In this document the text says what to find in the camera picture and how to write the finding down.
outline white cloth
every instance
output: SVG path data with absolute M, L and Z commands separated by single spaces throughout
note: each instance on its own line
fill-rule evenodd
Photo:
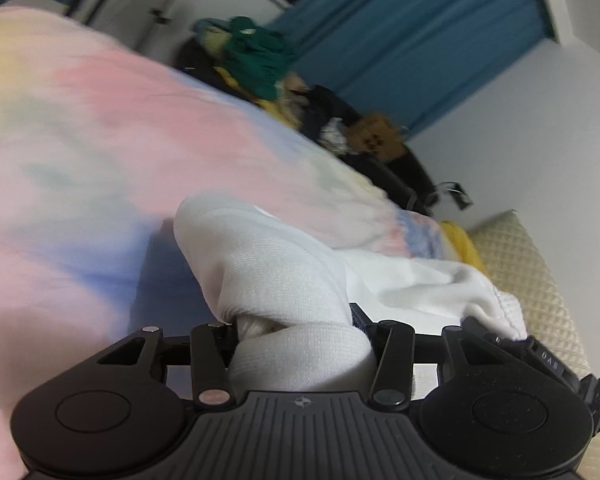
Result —
M 376 362 L 351 324 L 349 301 L 372 320 L 400 320 L 421 333 L 440 334 L 472 315 L 500 335 L 526 336 L 517 300 L 465 264 L 336 253 L 255 206 L 218 195 L 186 199 L 174 234 L 211 311 L 237 323 L 229 373 L 238 392 L 368 389 Z M 435 387 L 430 372 L 418 381 Z

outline brown cardboard box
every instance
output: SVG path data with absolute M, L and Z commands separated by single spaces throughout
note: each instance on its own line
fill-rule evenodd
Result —
M 379 113 L 367 114 L 350 126 L 347 142 L 357 152 L 373 153 L 381 162 L 394 160 L 407 152 L 400 130 Z

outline pastel tie-dye blanket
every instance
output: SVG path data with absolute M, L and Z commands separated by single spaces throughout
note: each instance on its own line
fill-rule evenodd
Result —
M 0 9 L 0 480 L 28 390 L 144 324 L 210 313 L 173 240 L 222 190 L 334 248 L 442 257 L 435 222 L 257 108 L 74 22 Z

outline beige quilted mat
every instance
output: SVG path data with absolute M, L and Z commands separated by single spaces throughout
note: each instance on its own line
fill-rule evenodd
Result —
M 580 377 L 589 364 L 569 311 L 542 256 L 515 211 L 504 213 L 471 233 L 493 283 L 515 294 L 528 332 L 548 346 Z M 586 480 L 600 480 L 600 434 L 580 464 Z

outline white logo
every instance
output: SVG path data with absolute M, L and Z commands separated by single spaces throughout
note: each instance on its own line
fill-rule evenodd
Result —
M 298 397 L 296 400 L 294 400 L 294 404 L 298 408 L 302 408 L 304 410 L 309 404 L 311 404 L 311 401 L 306 397 Z

